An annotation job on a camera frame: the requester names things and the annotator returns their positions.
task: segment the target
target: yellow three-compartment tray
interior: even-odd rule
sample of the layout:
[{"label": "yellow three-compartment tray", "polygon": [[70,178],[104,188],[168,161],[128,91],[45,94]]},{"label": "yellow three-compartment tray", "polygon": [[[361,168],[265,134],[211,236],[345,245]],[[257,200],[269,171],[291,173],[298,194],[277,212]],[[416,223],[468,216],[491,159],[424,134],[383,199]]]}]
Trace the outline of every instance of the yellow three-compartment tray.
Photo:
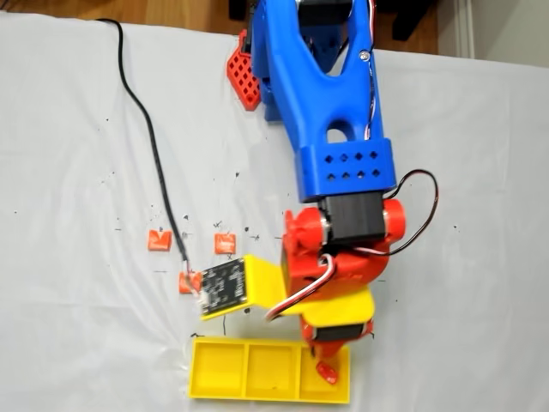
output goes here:
[{"label": "yellow three-compartment tray", "polygon": [[303,342],[198,337],[193,342],[189,397],[349,403],[349,348],[330,362],[339,372],[335,385],[316,370]]}]

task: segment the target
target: blue robot arm segment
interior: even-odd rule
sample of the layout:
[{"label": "blue robot arm segment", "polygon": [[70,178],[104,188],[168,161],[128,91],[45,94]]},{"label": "blue robot arm segment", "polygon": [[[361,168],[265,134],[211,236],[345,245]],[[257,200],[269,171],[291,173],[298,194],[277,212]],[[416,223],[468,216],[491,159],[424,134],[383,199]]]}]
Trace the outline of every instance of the blue robot arm segment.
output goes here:
[{"label": "blue robot arm segment", "polygon": [[[377,87],[373,56],[368,53],[364,58],[364,52],[371,50],[365,0],[353,2],[349,51],[339,76],[324,73],[326,68],[319,66],[303,35],[295,0],[259,2],[253,21],[252,69],[262,79],[268,120],[280,115],[286,126],[301,202],[390,190],[395,186],[395,167],[390,140],[383,136],[377,94],[370,122],[371,93]],[[347,141],[329,143],[327,132],[333,128],[343,131]]]}]

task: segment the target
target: wire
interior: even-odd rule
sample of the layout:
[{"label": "wire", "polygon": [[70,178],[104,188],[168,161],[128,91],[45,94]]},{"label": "wire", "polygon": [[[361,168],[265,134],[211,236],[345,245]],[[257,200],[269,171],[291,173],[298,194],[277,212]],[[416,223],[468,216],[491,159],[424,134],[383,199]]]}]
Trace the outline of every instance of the wire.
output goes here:
[{"label": "wire", "polygon": [[368,249],[366,247],[354,247],[353,248],[354,251],[358,251],[360,253],[366,253],[370,255],[376,255],[376,256],[393,256],[397,253],[400,253],[407,247],[409,247],[427,229],[427,227],[432,221],[432,218],[435,215],[435,212],[437,211],[437,206],[438,206],[438,183],[434,174],[423,169],[415,169],[406,173],[404,177],[401,179],[401,182],[396,187],[396,190],[393,193],[391,193],[389,196],[387,196],[385,199],[392,199],[393,197],[395,197],[398,194],[398,192],[401,190],[404,183],[414,174],[426,174],[432,179],[432,183],[435,185],[435,199],[432,203],[431,213],[425,220],[425,223],[419,228],[419,230],[416,233],[413,234],[413,236],[404,245],[397,247],[393,251],[376,251],[375,249]]},{"label": "wire", "polygon": [[154,157],[154,165],[156,166],[156,172],[158,173],[158,180],[160,183],[160,190],[162,192],[162,199],[164,200],[164,207],[166,209],[166,214],[168,216],[168,221],[170,222],[170,226],[172,227],[173,236],[175,237],[176,244],[178,245],[179,253],[181,254],[181,259],[183,262],[187,263],[187,270],[184,271],[184,279],[187,283],[187,286],[189,287],[190,291],[195,295],[198,296],[198,291],[195,289],[195,285],[190,280],[190,261],[189,256],[187,255],[187,250],[185,248],[185,244],[183,242],[183,239],[181,238],[181,233],[178,229],[178,224],[175,222],[175,218],[173,217],[172,212],[172,206],[170,204],[170,198],[168,196],[168,191],[166,188],[166,181],[164,178],[164,171],[162,170],[162,164],[160,162],[160,155],[158,153],[158,147],[156,146],[156,136],[154,135],[154,127],[153,122],[148,115],[147,109],[145,106],[141,103],[141,101],[137,98],[136,94],[131,90],[127,80],[126,75],[124,73],[124,62],[123,62],[123,49],[124,49],[124,31],[122,30],[122,26],[120,23],[116,20],[112,19],[98,19],[98,21],[103,21],[105,23],[111,23],[114,24],[118,29],[118,70],[120,71],[120,78],[122,79],[122,84],[124,85],[124,88],[130,95],[131,99],[137,104],[141,112],[143,113],[143,117],[145,118],[145,121],[147,122],[147,128],[148,128],[148,134],[150,136],[151,140],[151,147],[153,149],[153,157]]},{"label": "wire", "polygon": [[370,19],[371,43],[374,44],[374,32],[375,32],[374,23],[376,19],[376,0],[368,0],[368,17]]},{"label": "wire", "polygon": [[301,289],[296,294],[290,296],[289,298],[283,300],[281,303],[271,308],[267,312],[267,315],[265,315],[265,319],[268,322],[278,318],[286,309],[296,305],[301,300],[314,294],[318,289],[320,289],[322,286],[328,283],[328,281],[332,278],[332,276],[335,273],[334,258],[332,257],[332,255],[329,255],[328,253],[324,253],[320,258],[326,260],[326,271],[324,272],[324,274],[320,276],[316,281],[311,283],[309,286],[307,286],[306,288]]},{"label": "wire", "polygon": [[374,71],[371,67],[371,56],[368,62],[368,71],[370,73],[370,116],[368,117],[368,123],[366,124],[364,139],[370,140],[371,121],[376,114],[376,82],[374,81]]}]

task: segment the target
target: black chair leg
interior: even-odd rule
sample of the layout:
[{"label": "black chair leg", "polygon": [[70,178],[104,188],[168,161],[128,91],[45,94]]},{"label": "black chair leg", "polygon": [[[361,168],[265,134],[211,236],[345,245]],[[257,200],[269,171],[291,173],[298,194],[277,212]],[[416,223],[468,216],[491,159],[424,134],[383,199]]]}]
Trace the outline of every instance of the black chair leg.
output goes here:
[{"label": "black chair leg", "polygon": [[393,22],[393,39],[408,40],[433,3],[434,0],[401,0],[398,15]]}]

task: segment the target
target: circuit board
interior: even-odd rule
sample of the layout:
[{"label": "circuit board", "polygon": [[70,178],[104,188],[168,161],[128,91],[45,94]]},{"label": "circuit board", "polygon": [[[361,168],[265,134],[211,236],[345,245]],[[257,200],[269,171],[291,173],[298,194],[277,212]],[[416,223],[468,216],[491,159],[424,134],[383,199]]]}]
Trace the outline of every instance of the circuit board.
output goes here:
[{"label": "circuit board", "polygon": [[238,259],[202,272],[202,315],[228,309],[246,302],[244,260]]}]

